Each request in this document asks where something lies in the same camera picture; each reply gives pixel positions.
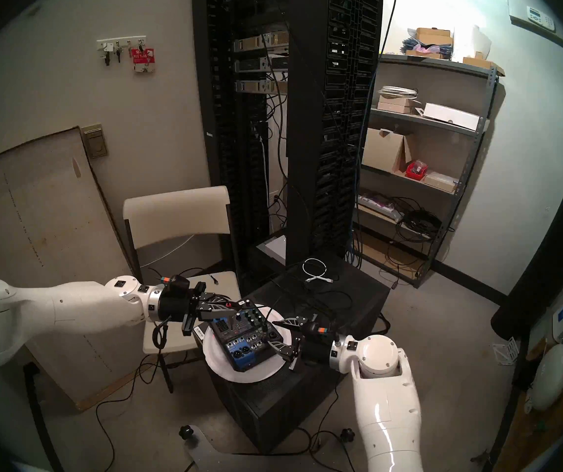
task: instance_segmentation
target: barcode sticker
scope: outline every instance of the barcode sticker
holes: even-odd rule
[[[201,339],[201,341],[203,341],[205,339],[205,334],[203,333],[203,330],[201,330],[199,327],[195,327],[194,331],[198,335],[198,338]]]

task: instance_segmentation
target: black knob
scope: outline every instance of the black knob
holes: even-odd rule
[[[341,440],[343,442],[353,442],[356,434],[351,428],[343,428],[341,431]]]
[[[190,425],[182,426],[179,429],[179,436],[184,440],[187,440],[194,436],[194,430],[192,429],[192,427],[190,427]]]

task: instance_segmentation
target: chair backrest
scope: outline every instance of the chair backrest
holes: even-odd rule
[[[199,234],[230,234],[225,186],[164,192],[129,198],[122,214],[131,230],[133,248],[169,238]]]

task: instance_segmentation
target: light switch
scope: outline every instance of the light switch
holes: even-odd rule
[[[108,154],[101,124],[82,128],[82,133],[85,150],[90,159]]]

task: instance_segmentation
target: white plate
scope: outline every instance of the white plate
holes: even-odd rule
[[[266,315],[269,308],[261,307],[259,310],[262,314]],[[268,316],[268,321],[281,321],[282,319],[283,317],[275,310],[272,310],[271,314]],[[286,345],[290,345],[290,331],[286,328],[275,328],[283,337],[283,342]],[[279,357],[279,355],[274,355],[268,360],[259,363],[247,371],[235,371],[231,366],[231,363],[229,363],[221,345],[218,343],[212,327],[207,327],[207,331],[205,332],[205,338],[203,339],[203,353],[205,354],[205,361],[207,362],[207,365],[210,366],[210,369],[223,379],[231,382],[250,383],[263,381],[275,374],[284,365],[284,359]]]

